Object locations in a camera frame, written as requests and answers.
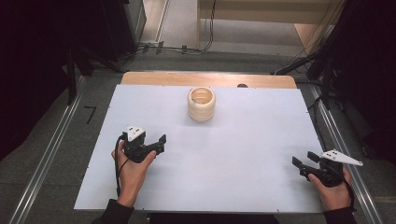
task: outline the sleeve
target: sleeve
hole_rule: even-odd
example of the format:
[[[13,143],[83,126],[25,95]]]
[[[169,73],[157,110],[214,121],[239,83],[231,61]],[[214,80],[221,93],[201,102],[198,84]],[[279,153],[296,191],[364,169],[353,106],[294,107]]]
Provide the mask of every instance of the sleeve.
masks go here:
[[[117,203],[116,200],[110,199],[106,211],[92,224],[127,224],[133,211],[133,208],[125,207]]]
[[[327,224],[357,224],[349,207],[323,212]]]

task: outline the hand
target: hand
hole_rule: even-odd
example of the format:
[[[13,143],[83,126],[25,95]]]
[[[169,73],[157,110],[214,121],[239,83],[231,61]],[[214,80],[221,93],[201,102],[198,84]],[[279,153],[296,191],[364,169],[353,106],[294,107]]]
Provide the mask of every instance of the hand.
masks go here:
[[[120,141],[118,151],[118,159],[119,159],[119,169],[122,164],[125,165],[122,167],[120,172],[120,187],[121,193],[120,197],[117,199],[117,203],[124,205],[126,207],[133,207],[134,202],[136,201],[137,193],[143,186],[143,182],[146,178],[146,171],[149,168],[149,165],[154,161],[156,152],[150,152],[147,157],[141,163],[135,163],[125,156],[122,151],[124,146],[124,142]],[[115,150],[111,153],[113,159],[115,158]]]
[[[344,178],[346,182],[350,185],[352,177],[347,169],[344,167],[343,169]],[[317,188],[320,199],[323,204],[323,208],[325,211],[345,208],[350,206],[350,196],[347,190],[346,183],[341,183],[340,185],[332,188],[325,187],[322,182],[313,174],[308,175],[311,182]]]

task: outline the metal frame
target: metal frame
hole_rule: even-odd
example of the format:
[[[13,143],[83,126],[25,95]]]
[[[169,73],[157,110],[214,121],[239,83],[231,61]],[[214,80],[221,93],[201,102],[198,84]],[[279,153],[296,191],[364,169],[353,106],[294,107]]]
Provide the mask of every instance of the metal frame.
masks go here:
[[[62,139],[64,138],[64,134],[66,133],[70,121],[76,112],[86,82],[87,81],[85,77],[81,76],[79,78],[77,97],[73,101],[73,103],[69,105],[64,111],[61,121],[59,122],[55,133],[50,139],[47,149],[45,150],[40,160],[40,163],[37,165],[33,176],[29,180],[29,183],[27,184],[25,190],[22,193],[18,206],[15,209],[11,220],[9,221],[10,224],[24,223],[24,221],[26,220],[27,215],[29,214],[29,211],[33,205],[33,202],[35,201],[35,197],[40,191],[41,185],[43,184],[47,172],[52,164],[52,161],[55,158],[59,145],[62,143]]]
[[[320,96],[320,90],[318,87],[311,86],[311,91],[315,98],[318,98]],[[347,156],[350,156],[348,145],[338,129],[337,123],[332,116],[332,111],[327,110],[322,102],[319,103],[319,111],[326,123],[326,126],[329,130],[330,136],[332,137],[336,149],[346,154]],[[382,218],[376,209],[374,200],[369,190],[367,189],[358,168],[354,165],[348,164],[346,165],[346,167],[352,175],[352,188],[354,189],[356,197],[361,204],[361,209],[363,210],[364,215],[366,215],[368,223],[382,224]]]

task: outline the wooden board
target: wooden board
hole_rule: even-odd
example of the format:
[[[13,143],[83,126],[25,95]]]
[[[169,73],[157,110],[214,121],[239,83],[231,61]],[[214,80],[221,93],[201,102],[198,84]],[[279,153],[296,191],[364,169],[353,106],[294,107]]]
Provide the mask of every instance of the wooden board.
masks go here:
[[[317,23],[330,0],[220,0],[216,20]],[[213,0],[199,0],[201,19],[210,19]]]
[[[290,76],[188,72],[128,72],[123,76],[121,84],[212,87],[236,87],[246,84],[254,88],[297,88],[293,77]]]

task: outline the white table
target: white table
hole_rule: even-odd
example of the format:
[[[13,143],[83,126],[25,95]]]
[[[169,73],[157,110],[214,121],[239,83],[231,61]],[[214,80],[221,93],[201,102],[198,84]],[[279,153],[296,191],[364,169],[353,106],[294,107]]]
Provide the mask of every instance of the white table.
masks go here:
[[[148,169],[134,205],[150,212],[319,213],[313,186],[291,164],[319,153],[304,99],[294,89],[212,87],[215,116],[187,114],[191,87],[119,85],[85,174],[75,209],[102,210],[116,198],[110,152],[128,124],[146,143],[167,134],[165,152]]]

